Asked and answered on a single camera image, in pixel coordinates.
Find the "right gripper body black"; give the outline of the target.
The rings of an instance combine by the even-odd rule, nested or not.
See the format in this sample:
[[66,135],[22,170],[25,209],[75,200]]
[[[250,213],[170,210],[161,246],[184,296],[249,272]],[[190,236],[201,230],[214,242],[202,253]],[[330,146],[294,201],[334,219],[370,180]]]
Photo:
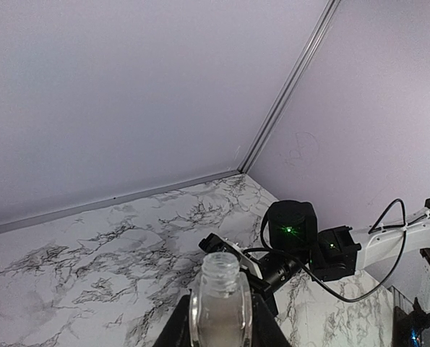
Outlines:
[[253,294],[257,294],[262,297],[269,311],[272,314],[278,314],[278,308],[272,286],[265,280],[252,274],[249,274],[249,285]]

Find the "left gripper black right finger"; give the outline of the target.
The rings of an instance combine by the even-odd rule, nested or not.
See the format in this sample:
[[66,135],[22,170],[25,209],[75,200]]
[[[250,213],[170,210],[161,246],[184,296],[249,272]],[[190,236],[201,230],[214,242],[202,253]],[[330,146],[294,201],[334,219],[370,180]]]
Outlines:
[[261,294],[252,294],[251,303],[253,309],[251,346],[290,347],[290,343],[275,321],[278,315],[275,297],[271,295],[264,299]]

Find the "clear nail polish bottle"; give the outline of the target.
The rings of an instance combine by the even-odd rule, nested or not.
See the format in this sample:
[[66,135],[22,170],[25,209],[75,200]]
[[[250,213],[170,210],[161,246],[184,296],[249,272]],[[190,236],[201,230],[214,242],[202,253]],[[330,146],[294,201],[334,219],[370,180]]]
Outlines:
[[192,346],[250,346],[253,309],[246,274],[236,256],[205,256],[189,303]]

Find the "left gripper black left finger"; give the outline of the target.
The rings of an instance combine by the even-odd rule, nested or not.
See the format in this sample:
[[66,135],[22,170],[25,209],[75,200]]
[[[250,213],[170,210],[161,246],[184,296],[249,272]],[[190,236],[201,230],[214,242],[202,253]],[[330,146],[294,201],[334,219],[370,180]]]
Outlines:
[[190,295],[179,300],[153,347],[191,347],[189,332]]

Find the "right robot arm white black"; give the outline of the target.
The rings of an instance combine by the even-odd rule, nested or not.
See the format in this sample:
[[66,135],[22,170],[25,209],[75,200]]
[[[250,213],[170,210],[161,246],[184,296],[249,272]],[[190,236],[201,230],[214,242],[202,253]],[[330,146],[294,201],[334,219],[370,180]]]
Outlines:
[[413,310],[406,314],[395,307],[395,346],[419,346],[421,334],[430,328],[430,198],[417,213],[403,210],[398,222],[383,224],[381,218],[368,228],[354,231],[350,226],[317,230],[317,216],[309,202],[281,200],[265,213],[259,232],[261,247],[279,272],[272,276],[272,288],[279,289],[299,270],[335,298],[349,298],[330,289],[330,281],[340,280],[358,270],[395,258],[394,268],[408,252],[419,252],[425,263],[420,291]]

